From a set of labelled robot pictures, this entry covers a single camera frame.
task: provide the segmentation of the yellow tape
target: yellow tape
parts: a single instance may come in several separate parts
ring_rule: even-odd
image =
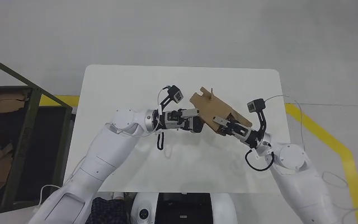
[[[79,96],[62,96],[56,95],[55,97],[59,98],[60,100],[64,101],[66,104],[70,106],[78,106]],[[48,98],[45,95],[41,96],[40,106],[59,106],[59,104],[52,99]]]
[[[301,121],[300,110],[293,104],[285,104],[286,113]],[[305,126],[313,135],[336,152],[341,158],[343,170],[346,175],[349,192],[354,208],[358,208],[358,173],[354,162],[353,153],[333,135],[329,134],[309,116],[302,113],[302,125]],[[358,211],[355,212],[356,222],[358,223]]]

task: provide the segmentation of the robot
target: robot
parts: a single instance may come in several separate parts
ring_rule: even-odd
[[[176,86],[163,89],[168,90],[168,96],[160,103],[158,110],[117,110],[91,143],[80,168],[47,198],[30,224],[85,223],[100,186],[123,164],[140,137],[160,129],[201,132],[204,123],[199,118],[198,110],[162,111],[171,101],[178,103],[183,99]],[[220,125],[223,134],[236,137],[250,148],[245,159],[251,168],[271,171],[282,196],[302,223],[339,223],[327,187],[306,152],[295,144],[274,142],[271,135],[265,132],[264,108],[265,102],[262,99],[248,103],[249,112],[258,114],[259,130],[245,127],[236,120],[214,117],[213,121]],[[162,146],[158,135],[157,147],[162,149]],[[252,152],[264,157],[268,166],[264,169],[251,166],[247,156]],[[191,220],[189,215],[181,213],[181,209],[187,205],[196,209],[196,217],[202,214],[201,220],[206,220],[203,223],[238,223],[234,204],[228,194],[138,193],[130,219],[133,224],[199,223],[196,218]],[[169,220],[168,216],[174,209],[176,220]]]

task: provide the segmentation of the yellow floor line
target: yellow floor line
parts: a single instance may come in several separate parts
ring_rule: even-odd
[[[294,104],[285,104],[286,113],[301,121],[300,110]],[[358,208],[358,173],[354,162],[353,153],[333,135],[329,134],[309,116],[302,113],[302,124],[319,140],[325,143],[335,153],[337,153],[342,161],[343,170],[346,175],[349,192],[352,198],[354,208]],[[358,211],[355,212],[356,222],[358,223]]]

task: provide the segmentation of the white table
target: white table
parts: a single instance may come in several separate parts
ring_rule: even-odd
[[[280,77],[270,69],[189,68],[146,66],[88,66],[84,75],[65,178],[86,154],[92,140],[118,108],[156,109],[158,91],[176,85],[184,95],[165,110],[194,106],[189,98],[201,86],[253,123],[246,103],[282,94]],[[290,142],[282,97],[267,102],[267,132],[276,141]],[[225,192],[278,193],[271,173],[251,170],[244,155],[248,147],[234,137],[215,134],[206,125],[200,134],[166,131],[164,150],[156,148],[153,134],[142,138],[125,163],[103,184],[109,192]],[[252,165],[265,167],[263,158],[249,157]]]

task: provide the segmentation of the cardboard piece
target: cardboard piece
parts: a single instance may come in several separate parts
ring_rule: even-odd
[[[7,176],[11,169],[12,154],[8,153],[0,159],[0,188],[2,188],[7,180]]]
[[[219,116],[221,118],[230,118],[239,121],[241,124],[251,127],[252,123],[247,120],[244,116],[235,111],[231,106],[227,105],[221,99],[217,98],[211,92],[206,90],[204,87],[200,88],[202,95],[194,93],[190,98],[190,102],[195,108],[199,110],[199,117],[203,120],[213,131],[217,134],[225,136],[225,133],[219,131],[220,125],[213,122],[213,117]]]
[[[8,113],[23,108],[26,95],[23,92],[0,94],[0,113]]]
[[[0,159],[4,157],[6,154],[8,154],[12,150],[12,144],[8,144],[4,148],[0,149]]]

